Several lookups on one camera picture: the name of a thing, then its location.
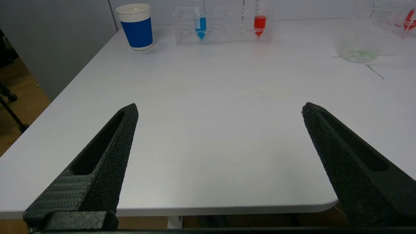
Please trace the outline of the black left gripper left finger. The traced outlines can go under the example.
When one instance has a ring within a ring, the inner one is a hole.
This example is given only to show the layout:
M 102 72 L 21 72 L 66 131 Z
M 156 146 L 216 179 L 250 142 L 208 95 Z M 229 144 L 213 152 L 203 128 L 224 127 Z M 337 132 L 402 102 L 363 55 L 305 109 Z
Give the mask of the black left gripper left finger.
M 116 230 L 116 209 L 138 122 L 121 108 L 23 213 L 31 230 Z

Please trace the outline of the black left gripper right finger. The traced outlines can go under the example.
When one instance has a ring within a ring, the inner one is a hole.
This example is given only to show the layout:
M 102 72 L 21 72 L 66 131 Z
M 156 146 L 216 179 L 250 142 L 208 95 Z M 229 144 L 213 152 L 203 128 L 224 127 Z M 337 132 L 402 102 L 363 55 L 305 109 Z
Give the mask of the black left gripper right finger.
M 308 102 L 302 114 L 350 224 L 415 227 L 415 180 L 325 108 Z

